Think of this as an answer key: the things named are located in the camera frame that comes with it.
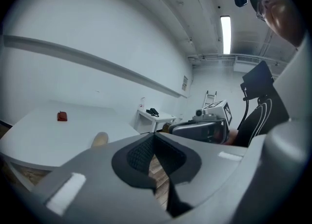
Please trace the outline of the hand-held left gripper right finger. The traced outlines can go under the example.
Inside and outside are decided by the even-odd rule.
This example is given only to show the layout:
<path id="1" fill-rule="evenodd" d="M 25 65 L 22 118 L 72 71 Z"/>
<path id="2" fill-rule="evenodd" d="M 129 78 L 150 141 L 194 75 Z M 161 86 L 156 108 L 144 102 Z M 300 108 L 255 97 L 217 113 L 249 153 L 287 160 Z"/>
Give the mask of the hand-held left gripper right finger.
<path id="1" fill-rule="evenodd" d="M 235 223 L 256 170 L 255 143 L 242 148 L 156 133 L 154 149 L 170 179 L 167 210 L 156 223 Z"/>

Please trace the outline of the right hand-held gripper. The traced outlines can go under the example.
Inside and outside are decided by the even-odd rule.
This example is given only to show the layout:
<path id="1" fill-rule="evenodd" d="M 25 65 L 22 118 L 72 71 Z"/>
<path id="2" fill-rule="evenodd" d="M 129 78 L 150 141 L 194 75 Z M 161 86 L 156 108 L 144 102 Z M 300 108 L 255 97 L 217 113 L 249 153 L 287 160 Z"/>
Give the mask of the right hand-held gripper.
<path id="1" fill-rule="evenodd" d="M 200 142 L 225 143 L 229 136 L 232 114 L 226 100 L 207 103 L 195 111 L 189 122 L 173 124 L 169 133 Z"/>

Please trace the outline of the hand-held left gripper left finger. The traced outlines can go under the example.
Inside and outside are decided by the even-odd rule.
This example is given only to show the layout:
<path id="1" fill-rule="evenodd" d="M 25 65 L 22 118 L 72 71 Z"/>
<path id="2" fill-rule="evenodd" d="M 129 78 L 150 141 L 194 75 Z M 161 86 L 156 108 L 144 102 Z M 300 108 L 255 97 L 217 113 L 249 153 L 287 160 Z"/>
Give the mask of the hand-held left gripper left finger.
<path id="1" fill-rule="evenodd" d="M 65 224 L 164 224 L 171 216 L 151 189 L 134 188 L 112 167 L 121 148 L 146 138 L 137 135 L 93 147 L 55 168 L 33 189 L 45 210 Z"/>

